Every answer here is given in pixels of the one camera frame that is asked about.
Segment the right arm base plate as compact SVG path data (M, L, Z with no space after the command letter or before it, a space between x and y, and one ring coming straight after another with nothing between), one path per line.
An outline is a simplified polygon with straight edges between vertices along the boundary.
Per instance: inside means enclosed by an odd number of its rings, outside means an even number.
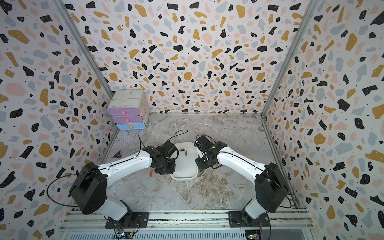
M263 213L258 218L253 219L245 211L230 211L228 212L228 217L231 228L268 228L271 226L267 213Z

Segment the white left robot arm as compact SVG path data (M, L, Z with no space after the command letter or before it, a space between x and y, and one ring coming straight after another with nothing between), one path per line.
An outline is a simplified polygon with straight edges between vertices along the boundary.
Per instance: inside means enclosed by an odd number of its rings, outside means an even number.
M173 174L178 156L177 147L165 143L157 148L144 147L138 154L109 164L87 164L77 173L70 195L84 215L101 214L125 226L131 222L133 211L124 201L109 197L107 188L116 181L147 168L153 168L157 174Z

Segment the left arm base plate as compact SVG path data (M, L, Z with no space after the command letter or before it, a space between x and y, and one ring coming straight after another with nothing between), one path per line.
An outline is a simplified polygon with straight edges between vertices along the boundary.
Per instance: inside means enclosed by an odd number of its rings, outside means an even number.
M105 228L115 230L117 230L118 228L145 229L148 224L149 216L149 212L128 212L126 215L123 216L121 220L118 221L108 218Z

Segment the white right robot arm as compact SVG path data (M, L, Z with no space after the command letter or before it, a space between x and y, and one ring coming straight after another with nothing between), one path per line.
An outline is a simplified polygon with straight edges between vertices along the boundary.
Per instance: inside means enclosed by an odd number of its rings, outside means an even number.
M195 160L203 171L216 164L229 167L248 179L255 186L256 197L243 208L243 215L257 219L265 213L274 213L288 195L288 187L279 167L255 162L232 150L222 142L203 147L195 143L198 158Z

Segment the white plastic storage box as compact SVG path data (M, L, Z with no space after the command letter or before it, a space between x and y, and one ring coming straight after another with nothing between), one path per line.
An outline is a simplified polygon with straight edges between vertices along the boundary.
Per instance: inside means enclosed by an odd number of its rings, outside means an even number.
M179 149L179 157L175 160L176 169L171 177L179 182L194 180L199 173L198 166L195 163L195 159L199 156L197 148L194 143L177 143L176 147Z

